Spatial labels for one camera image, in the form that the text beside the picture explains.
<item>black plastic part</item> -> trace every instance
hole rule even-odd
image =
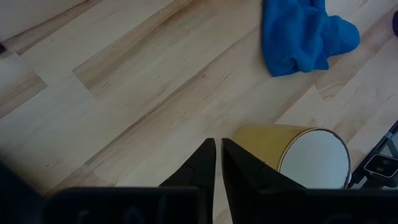
[[[5,51],[6,51],[6,48],[2,44],[0,44],[0,54],[2,54]]]
[[[215,141],[207,139],[159,187],[69,189],[51,198],[44,222],[211,224],[215,165]]]
[[[41,223],[45,199],[0,162],[0,223]]]
[[[398,121],[390,128],[389,133],[395,134],[398,132]],[[359,166],[354,170],[351,176],[351,181],[348,184],[348,188],[352,188],[354,184],[360,183],[360,181],[368,174],[364,169],[365,165],[372,159],[374,155],[380,154],[384,149],[384,146],[390,139],[383,136],[381,140],[376,144],[372,151],[365,157],[365,159],[359,164]]]
[[[387,141],[387,147],[390,150],[391,155],[394,158],[398,158],[398,149],[396,148],[396,145],[392,141]]]
[[[223,178],[234,224],[262,220],[264,192],[303,189],[230,139],[223,139]]]
[[[207,139],[157,188],[80,188],[54,196],[47,223],[212,223],[215,143]],[[398,223],[398,192],[311,190],[223,139],[223,178],[234,224]]]
[[[398,12],[394,13],[394,17],[392,18],[392,30],[394,34],[398,37]]]
[[[365,169],[383,179],[391,179],[397,175],[398,159],[384,155],[375,155],[366,164]]]
[[[192,156],[165,180],[160,187],[198,187],[204,191],[207,223],[213,223],[213,198],[216,171],[216,145],[214,139],[206,139]]]
[[[44,223],[203,223],[203,192],[195,187],[74,188],[53,196]]]
[[[384,181],[378,178],[372,178],[367,180],[361,189],[382,189],[384,187]]]

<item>light wood grain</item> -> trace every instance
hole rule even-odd
[[[0,41],[39,25],[83,0],[1,0]]]
[[[43,22],[42,24],[38,24],[31,29],[5,40],[2,44],[8,51],[16,52],[21,55],[35,44],[39,43],[41,40],[70,22],[72,19],[84,13],[95,4],[98,4],[100,1],[102,0],[87,0],[55,16],[54,18]]]
[[[20,75],[0,77],[0,97],[17,77],[41,87],[8,97],[16,106],[0,103],[0,159],[45,195],[156,186],[205,138],[277,123],[336,131],[354,169],[398,119],[397,4],[327,1],[358,27],[361,45],[330,58],[328,71],[280,78],[262,58],[260,0],[82,4],[6,42]],[[214,219],[230,223],[217,174]]]
[[[0,118],[34,97],[47,85],[16,54],[0,55]]]

